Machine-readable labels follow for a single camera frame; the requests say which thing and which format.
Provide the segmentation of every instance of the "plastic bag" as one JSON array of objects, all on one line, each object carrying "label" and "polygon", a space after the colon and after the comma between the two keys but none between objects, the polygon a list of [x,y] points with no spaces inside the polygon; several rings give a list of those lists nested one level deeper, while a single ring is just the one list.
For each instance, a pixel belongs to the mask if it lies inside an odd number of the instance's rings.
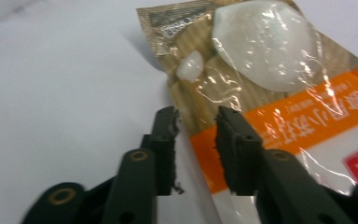
[{"label": "plastic bag", "polygon": [[358,182],[358,59],[291,1],[194,1],[138,14],[224,223],[257,218],[252,199],[227,191],[214,149],[219,105],[241,111],[265,148],[297,154],[319,183],[350,192]]}]

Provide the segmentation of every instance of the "crinkled plastic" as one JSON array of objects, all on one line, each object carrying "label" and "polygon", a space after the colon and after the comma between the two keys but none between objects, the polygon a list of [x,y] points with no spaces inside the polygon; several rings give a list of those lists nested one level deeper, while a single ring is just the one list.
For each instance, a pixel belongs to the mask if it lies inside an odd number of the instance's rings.
[{"label": "crinkled plastic", "polygon": [[257,223],[231,196],[217,151],[219,105],[240,111],[264,148],[297,155],[320,184],[358,183],[358,59],[291,1],[194,1],[138,9],[224,223]]}]

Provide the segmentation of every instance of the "orange label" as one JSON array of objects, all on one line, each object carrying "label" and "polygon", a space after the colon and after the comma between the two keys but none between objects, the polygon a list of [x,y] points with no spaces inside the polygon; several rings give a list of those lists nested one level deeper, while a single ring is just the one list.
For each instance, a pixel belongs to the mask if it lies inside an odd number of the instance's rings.
[{"label": "orange label", "polygon": [[[358,77],[346,73],[243,115],[265,148],[296,154],[358,125]],[[227,188],[215,135],[213,126],[190,138],[211,193]]]}]

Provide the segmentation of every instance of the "transparent plastic packaging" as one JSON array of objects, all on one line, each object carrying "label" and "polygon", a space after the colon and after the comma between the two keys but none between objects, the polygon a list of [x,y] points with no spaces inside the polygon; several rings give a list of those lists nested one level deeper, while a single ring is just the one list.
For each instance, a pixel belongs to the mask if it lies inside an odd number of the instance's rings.
[{"label": "transparent plastic packaging", "polygon": [[358,182],[358,164],[347,163],[358,155],[358,59],[293,2],[194,1],[138,14],[224,223],[257,218],[252,199],[227,191],[214,149],[219,105],[240,111],[265,148],[296,154],[319,183],[350,192]]}]

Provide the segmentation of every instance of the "white food item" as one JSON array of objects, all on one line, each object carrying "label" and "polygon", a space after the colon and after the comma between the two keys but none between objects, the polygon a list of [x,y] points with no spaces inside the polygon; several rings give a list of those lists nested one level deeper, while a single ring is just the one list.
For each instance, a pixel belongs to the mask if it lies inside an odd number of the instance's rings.
[{"label": "white food item", "polygon": [[213,43],[226,63],[271,91],[309,85],[321,68],[319,34],[282,2],[249,1],[218,8]]},{"label": "white food item", "polygon": [[201,54],[194,50],[185,57],[179,64],[176,75],[184,80],[194,82],[203,71],[203,59]]}]

